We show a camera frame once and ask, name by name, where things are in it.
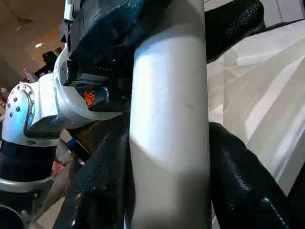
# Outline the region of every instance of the floor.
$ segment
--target floor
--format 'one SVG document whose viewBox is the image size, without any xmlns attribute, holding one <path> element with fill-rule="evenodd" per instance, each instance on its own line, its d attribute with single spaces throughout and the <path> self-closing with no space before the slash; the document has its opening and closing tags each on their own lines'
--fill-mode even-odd
<svg viewBox="0 0 305 229">
<path fill-rule="evenodd" d="M 52 229 L 55 220 L 58 216 L 58 213 L 61 209 L 61 206 L 63 204 L 64 198 L 59 200 L 56 204 L 54 204 L 46 213 L 42 215 L 37 220 L 37 223 L 42 226 L 42 228 L 39 228 L 37 226 L 32 225 L 30 229 Z"/>
</svg>

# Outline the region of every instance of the ceiling light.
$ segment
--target ceiling light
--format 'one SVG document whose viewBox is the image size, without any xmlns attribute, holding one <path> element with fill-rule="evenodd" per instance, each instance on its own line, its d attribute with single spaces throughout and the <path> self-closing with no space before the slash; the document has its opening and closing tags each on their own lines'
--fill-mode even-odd
<svg viewBox="0 0 305 229">
<path fill-rule="evenodd" d="M 38 43 L 38 44 L 35 45 L 35 48 L 39 48 L 41 46 L 42 46 L 42 43 Z"/>
</svg>

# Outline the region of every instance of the orange label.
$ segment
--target orange label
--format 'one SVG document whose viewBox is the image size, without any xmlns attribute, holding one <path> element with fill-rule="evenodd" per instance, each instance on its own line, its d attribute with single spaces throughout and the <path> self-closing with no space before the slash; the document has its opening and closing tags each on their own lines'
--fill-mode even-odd
<svg viewBox="0 0 305 229">
<path fill-rule="evenodd" d="M 94 104 L 94 101 L 95 101 L 95 94 L 93 94 L 92 92 L 85 92 L 84 93 L 85 95 L 85 100 L 86 100 L 86 103 L 88 106 L 91 106 L 92 104 Z"/>
</svg>

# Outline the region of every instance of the ceiling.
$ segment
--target ceiling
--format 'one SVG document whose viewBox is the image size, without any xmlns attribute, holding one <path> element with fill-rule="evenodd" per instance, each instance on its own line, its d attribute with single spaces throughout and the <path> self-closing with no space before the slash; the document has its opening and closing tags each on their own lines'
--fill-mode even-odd
<svg viewBox="0 0 305 229">
<path fill-rule="evenodd" d="M 17 31 L 20 22 L 7 8 L 4 0 L 0 0 L 0 85 L 5 84 L 1 81 L 15 84 L 24 78 L 23 68 L 33 72 L 38 70 L 43 64 L 42 57 L 38 59 L 39 56 L 46 52 L 46 49 L 62 46 L 59 42 L 58 26 L 63 20 L 65 4 L 65 0 L 6 1 L 20 18 L 31 19 L 34 23 Z M 40 40 L 43 40 L 44 46 L 33 50 L 31 45 L 41 42 Z M 4 68 L 5 63 L 1 61 L 7 62 L 9 66 Z"/>
</svg>

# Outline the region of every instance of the white cylindrical pole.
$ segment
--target white cylindrical pole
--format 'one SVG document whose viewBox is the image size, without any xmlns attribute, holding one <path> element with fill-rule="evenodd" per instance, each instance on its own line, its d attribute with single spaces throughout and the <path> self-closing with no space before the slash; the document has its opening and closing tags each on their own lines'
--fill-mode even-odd
<svg viewBox="0 0 305 229">
<path fill-rule="evenodd" d="M 207 229 L 207 79 L 203 0 L 174 0 L 135 54 L 132 229 Z"/>
</svg>

